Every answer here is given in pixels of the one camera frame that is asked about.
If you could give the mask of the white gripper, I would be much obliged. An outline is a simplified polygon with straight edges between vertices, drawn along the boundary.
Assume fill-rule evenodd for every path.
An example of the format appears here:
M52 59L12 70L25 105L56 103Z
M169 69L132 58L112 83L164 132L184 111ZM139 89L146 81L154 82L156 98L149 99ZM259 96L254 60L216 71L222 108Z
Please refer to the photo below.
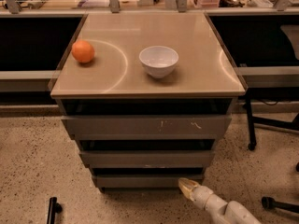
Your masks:
M181 178L178 185L184 196L191 200L199 209L204 210L207 200L213 194L213 190L188 178Z

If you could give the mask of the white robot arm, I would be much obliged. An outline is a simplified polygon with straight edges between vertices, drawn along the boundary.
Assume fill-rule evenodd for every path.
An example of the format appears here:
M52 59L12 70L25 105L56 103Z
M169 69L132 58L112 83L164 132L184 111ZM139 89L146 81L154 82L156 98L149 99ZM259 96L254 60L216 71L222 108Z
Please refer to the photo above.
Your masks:
M188 178L180 178L178 186L184 196L200 210L208 212L214 224L262 224L244 205L226 202L214 191Z

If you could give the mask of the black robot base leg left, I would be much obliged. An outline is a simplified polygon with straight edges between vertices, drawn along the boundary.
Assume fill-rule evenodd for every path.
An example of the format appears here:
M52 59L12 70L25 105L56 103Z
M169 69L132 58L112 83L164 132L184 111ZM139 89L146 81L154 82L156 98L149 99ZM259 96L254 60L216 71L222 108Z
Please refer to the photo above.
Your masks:
M49 201L49 209L47 216L47 224L54 224L55 217L63 211L62 206L58 203L56 197L51 197Z

